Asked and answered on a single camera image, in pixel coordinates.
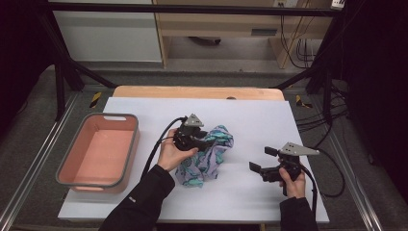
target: gray floor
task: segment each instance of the gray floor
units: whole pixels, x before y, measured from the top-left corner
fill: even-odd
[[[277,68],[275,57],[271,53],[266,39],[223,38],[220,45],[196,38],[175,38],[170,49],[166,69],[157,64],[89,64],[92,68],[120,85],[163,85],[163,86],[220,86],[220,87],[255,87],[268,88],[299,73],[301,69],[289,66]],[[101,112],[112,90],[104,89],[102,98],[95,109],[89,108],[94,94],[94,82],[84,78],[89,84],[83,92],[77,94],[77,103],[54,144],[42,171],[38,175],[27,198],[22,204],[14,225],[39,225],[55,227],[95,228],[99,223],[72,223],[57,219],[62,206],[62,197],[66,188],[54,180],[61,158],[69,146],[73,134],[82,118],[91,112]],[[295,96],[304,100],[305,82],[299,82],[293,88],[285,90],[285,98],[293,108],[295,119],[314,116],[319,113],[321,94],[309,95],[314,108],[298,107]],[[333,101],[342,105],[341,99]],[[340,106],[333,113],[345,109]],[[0,208],[6,208],[30,164],[41,149],[43,141],[53,126],[56,112],[55,78],[52,71],[46,71],[33,89],[27,100],[26,108],[15,118],[9,134],[0,142]],[[304,145],[316,144],[324,135],[324,126],[301,133]],[[335,120],[331,134],[337,138],[345,158],[353,169],[351,181],[360,189],[364,203],[371,205],[383,230],[408,230],[408,207],[397,193],[394,185],[381,167],[368,162],[368,153],[360,141],[352,120],[343,116]],[[336,160],[338,148],[327,139],[320,146]],[[309,161],[322,193],[336,193],[341,186],[341,177],[333,163],[324,155],[310,157]],[[330,222],[320,224],[320,229],[327,230],[369,230],[362,218],[360,207],[350,185],[336,198],[325,198],[324,206]],[[268,225],[269,230],[278,229],[279,225]]]

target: white cabinet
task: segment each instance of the white cabinet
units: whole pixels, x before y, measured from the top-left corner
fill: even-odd
[[[149,0],[50,2],[151,4]],[[87,62],[161,62],[154,13],[54,12],[70,56]]]

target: metal rail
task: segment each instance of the metal rail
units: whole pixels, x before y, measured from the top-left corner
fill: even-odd
[[[44,166],[48,158],[49,153],[51,152],[58,136],[60,135],[67,119],[69,118],[70,113],[72,112],[72,109],[78,98],[78,94],[79,92],[73,92],[72,95],[68,98],[68,101],[66,103],[67,110],[65,111],[60,121],[56,121],[54,123],[36,158],[31,163],[30,168],[27,170],[27,173],[25,174],[23,180],[15,191],[12,199],[9,201],[6,209],[3,211],[3,214],[0,217],[1,231],[7,231],[12,227],[20,208],[24,204],[24,201],[30,193],[31,188],[36,182],[39,173],[41,172],[42,167]]]
[[[318,99],[315,96],[311,96],[311,101],[313,105],[316,106],[318,112],[322,112],[322,106]],[[325,132],[328,131],[328,126],[324,125]],[[367,197],[363,187],[357,176],[355,175],[352,166],[349,160],[346,157],[346,153],[342,149],[339,139],[336,134],[330,133],[327,137],[330,141],[330,144],[334,148],[334,153],[336,154],[336,159],[339,162],[339,167],[342,169],[342,172],[345,176],[345,181],[350,190],[351,196],[354,199],[354,202],[357,206],[357,209],[360,211],[363,222],[367,226],[369,231],[382,231],[384,230],[381,226],[381,223],[375,213],[374,209],[371,206],[369,198]]]

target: black sleeve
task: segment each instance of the black sleeve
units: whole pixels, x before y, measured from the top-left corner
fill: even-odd
[[[280,204],[282,231],[319,230],[306,198],[287,199]]]
[[[111,211],[99,230],[151,231],[159,218],[163,200],[174,186],[170,174],[155,165]]]

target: black pole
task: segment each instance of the black pole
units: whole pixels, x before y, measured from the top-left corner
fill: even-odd
[[[330,9],[264,8],[234,6],[151,5],[151,4],[100,4],[58,3],[41,4],[50,11],[63,12],[109,12],[109,13],[210,13],[335,17],[341,12]]]

